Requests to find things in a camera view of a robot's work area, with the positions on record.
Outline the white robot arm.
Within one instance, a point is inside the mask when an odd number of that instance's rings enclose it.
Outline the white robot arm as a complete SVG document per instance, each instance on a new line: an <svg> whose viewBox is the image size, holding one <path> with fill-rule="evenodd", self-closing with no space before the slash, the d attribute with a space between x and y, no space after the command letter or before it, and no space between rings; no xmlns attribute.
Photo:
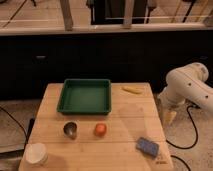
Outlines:
<svg viewBox="0 0 213 171"><path fill-rule="evenodd" d="M207 67L194 62L175 68L166 75L167 86L158 95L162 106L162 123L169 125L176 116L174 109L189 100L204 112L213 114L213 87L205 81L209 77Z"/></svg>

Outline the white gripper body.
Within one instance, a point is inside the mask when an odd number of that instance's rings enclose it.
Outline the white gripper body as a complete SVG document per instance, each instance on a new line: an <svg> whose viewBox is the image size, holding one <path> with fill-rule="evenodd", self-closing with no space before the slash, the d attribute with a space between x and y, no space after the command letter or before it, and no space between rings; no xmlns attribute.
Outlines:
<svg viewBox="0 0 213 171"><path fill-rule="evenodd" d="M170 88L164 88L158 98L164 108L176 108L185 103L185 98Z"/></svg>

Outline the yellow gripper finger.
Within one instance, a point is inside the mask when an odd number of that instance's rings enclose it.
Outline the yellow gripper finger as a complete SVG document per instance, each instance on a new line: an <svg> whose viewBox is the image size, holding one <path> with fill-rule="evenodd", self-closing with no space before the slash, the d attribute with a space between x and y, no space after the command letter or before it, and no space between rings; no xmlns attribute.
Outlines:
<svg viewBox="0 0 213 171"><path fill-rule="evenodd" d="M177 115L176 111L167 111L165 115L165 124L170 125Z"/></svg>

